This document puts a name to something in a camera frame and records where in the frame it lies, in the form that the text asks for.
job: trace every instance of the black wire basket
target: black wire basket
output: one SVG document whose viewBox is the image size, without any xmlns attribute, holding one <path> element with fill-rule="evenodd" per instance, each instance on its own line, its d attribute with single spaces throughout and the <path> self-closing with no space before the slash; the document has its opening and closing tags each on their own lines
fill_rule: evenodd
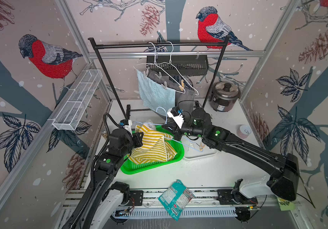
<svg viewBox="0 0 328 229">
<path fill-rule="evenodd" d="M 148 56 L 147 63 L 153 63 L 155 56 Z M 209 62 L 207 59 L 207 55 L 178 55 L 172 56 L 172 64 L 173 67 L 169 63 L 170 56 L 158 56 L 156 62 L 158 66 L 164 69 L 171 76 L 180 76 L 175 67 L 179 70 L 179 72 L 183 76 L 205 76 L 209 69 Z M 156 72 L 161 72 L 163 76 L 167 76 L 163 70 L 161 70 L 156 65 L 150 65 L 150 69 Z"/>
</svg>

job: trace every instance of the rice cooker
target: rice cooker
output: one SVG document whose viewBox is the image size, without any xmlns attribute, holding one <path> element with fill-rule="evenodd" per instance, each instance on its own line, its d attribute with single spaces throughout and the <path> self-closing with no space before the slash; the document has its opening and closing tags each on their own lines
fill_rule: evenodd
<svg viewBox="0 0 328 229">
<path fill-rule="evenodd" d="M 212 88 L 210 105 L 215 111 L 230 111 L 240 97 L 240 89 L 230 81 L 218 82 Z"/>
</svg>

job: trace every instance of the green plastic basket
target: green plastic basket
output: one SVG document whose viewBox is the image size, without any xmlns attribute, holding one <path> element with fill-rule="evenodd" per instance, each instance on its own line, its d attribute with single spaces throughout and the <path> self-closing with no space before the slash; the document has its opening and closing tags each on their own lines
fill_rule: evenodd
<svg viewBox="0 0 328 229">
<path fill-rule="evenodd" d="M 169 131 L 164 130 L 161 127 L 156 127 L 156 130 L 171 135 L 171 133 Z M 153 169 L 153 168 L 156 168 L 156 167 L 159 167 L 162 165 L 180 161 L 185 155 L 185 150 L 183 148 L 183 145 L 176 141 L 172 141 L 172 140 L 168 140 L 168 142 L 174 148 L 174 150 L 177 152 L 177 155 L 175 155 L 175 157 L 172 160 L 170 160 L 168 162 L 150 162 L 150 163 L 145 163 L 145 164 L 135 164 L 135 163 L 131 162 L 130 160 L 126 160 L 126 162 L 123 163 L 123 165 L 121 166 L 122 172 L 124 172 L 125 174 L 134 174 L 134 173 L 142 172 L 142 171 L 145 171 L 148 169 Z"/>
</svg>

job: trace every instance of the clothes rack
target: clothes rack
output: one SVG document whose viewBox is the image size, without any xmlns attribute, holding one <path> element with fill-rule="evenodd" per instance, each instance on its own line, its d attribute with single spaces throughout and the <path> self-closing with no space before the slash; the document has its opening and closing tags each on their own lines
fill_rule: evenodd
<svg viewBox="0 0 328 229">
<path fill-rule="evenodd" d="M 173 42 L 172 44 L 170 43 L 154 43 L 155 46 L 219 46 L 219 47 L 222 47 L 221 48 L 221 52 L 220 52 L 220 55 L 218 57 L 218 60 L 217 60 L 217 64 L 216 64 L 216 67 L 215 67 L 215 71 L 214 71 L 214 74 L 213 74 L 213 77 L 212 77 L 212 80 L 211 80 L 211 83 L 210 83 L 210 86 L 207 90 L 207 94 L 206 94 L 206 97 L 205 97 L 205 100 L 203 102 L 203 107 L 205 107 L 206 105 L 206 102 L 207 102 L 207 99 L 211 93 L 211 90 L 212 90 L 212 85 L 213 85 L 213 82 L 215 80 L 215 77 L 217 75 L 217 71 L 218 71 L 218 68 L 220 67 L 220 63 L 221 63 L 221 60 L 222 60 L 222 57 L 224 56 L 224 52 L 225 52 L 225 49 L 226 49 L 226 46 L 229 42 L 229 38 L 230 36 L 227 35 L 225 37 L 225 41 L 224 42 L 216 42 L 216 43 L 202 43 L 202 42 Z M 94 38 L 90 37 L 88 38 L 88 40 L 90 41 L 91 43 L 91 46 L 93 47 L 96 55 L 97 55 L 97 58 L 102 66 L 102 69 L 104 71 L 104 74 L 105 76 L 107 77 L 108 79 L 108 82 L 109 82 L 109 85 L 111 86 L 112 88 L 112 91 L 113 91 L 113 94 L 114 96 L 116 97 L 117 99 L 117 102 L 122 110 L 122 113 L 125 117 L 125 119 L 128 119 L 129 115 L 130 115 L 130 111 L 134 111 L 134 110 L 131 110 L 131 106 L 128 107 L 127 106 L 127 113 L 124 111 L 124 108 L 122 106 L 122 103 L 121 103 L 121 100 L 119 99 L 118 97 L 118 94 L 116 92 L 116 89 L 114 88 L 114 85 L 113 85 L 113 82 L 109 76 L 109 73 L 107 71 L 107 68 L 105 67 L 105 64 L 103 62 L 103 59 L 102 59 L 102 56 L 100 55 L 99 53 L 99 49 L 106 49 L 106 48 L 138 48 L 138 47 L 150 47 L 152 46 L 152 44 L 150 43 L 140 43 L 140 44 L 112 44 L 112 45 L 97 45 Z"/>
</svg>

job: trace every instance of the white wire mesh basket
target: white wire mesh basket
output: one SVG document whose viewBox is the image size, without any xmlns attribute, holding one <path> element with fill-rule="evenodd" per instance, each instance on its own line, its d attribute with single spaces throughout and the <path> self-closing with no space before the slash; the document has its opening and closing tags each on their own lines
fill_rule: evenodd
<svg viewBox="0 0 328 229">
<path fill-rule="evenodd" d="M 102 80 L 100 70 L 89 69 L 86 71 L 82 80 L 52 123 L 57 130 L 74 131 L 76 129 L 100 80 Z"/>
</svg>

